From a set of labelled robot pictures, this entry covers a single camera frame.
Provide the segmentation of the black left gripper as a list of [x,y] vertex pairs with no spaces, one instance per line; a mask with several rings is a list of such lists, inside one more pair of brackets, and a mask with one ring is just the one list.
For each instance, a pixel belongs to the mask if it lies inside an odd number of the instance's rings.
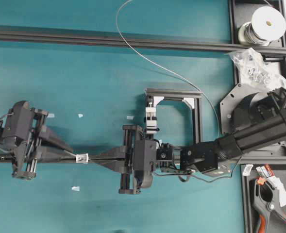
[[38,159],[35,151],[42,140],[56,148],[40,146],[39,161],[53,162],[76,158],[72,153],[73,148],[56,132],[44,125],[48,112],[37,108],[31,108],[30,111],[34,116],[31,120],[29,136],[27,140],[21,141],[17,147],[11,149],[12,177],[22,180],[31,180],[36,177]]

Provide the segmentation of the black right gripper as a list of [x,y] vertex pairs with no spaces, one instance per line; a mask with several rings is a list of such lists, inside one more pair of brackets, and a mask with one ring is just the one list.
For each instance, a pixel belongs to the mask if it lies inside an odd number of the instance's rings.
[[130,184],[135,141],[143,138],[143,129],[139,125],[123,125],[122,128],[124,147],[115,147],[98,155],[91,155],[90,159],[97,165],[121,173],[120,194],[137,194],[134,185],[130,188]]

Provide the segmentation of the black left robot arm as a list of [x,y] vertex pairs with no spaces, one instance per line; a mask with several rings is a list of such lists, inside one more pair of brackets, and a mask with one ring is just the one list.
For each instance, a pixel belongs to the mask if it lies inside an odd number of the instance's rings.
[[0,149],[11,156],[12,177],[31,180],[39,162],[75,156],[73,148],[46,126],[48,112],[10,109],[0,117]]

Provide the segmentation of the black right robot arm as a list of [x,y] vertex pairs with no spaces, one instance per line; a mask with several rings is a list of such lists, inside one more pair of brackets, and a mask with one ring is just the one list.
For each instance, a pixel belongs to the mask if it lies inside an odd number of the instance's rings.
[[123,126],[123,144],[91,157],[91,161],[121,175],[119,192],[139,194],[152,185],[154,176],[178,177],[188,182],[196,172],[224,178],[220,163],[239,163],[249,152],[286,141],[286,89],[268,92],[262,99],[252,93],[233,109],[233,130],[214,141],[196,141],[178,147],[160,143],[156,127]]

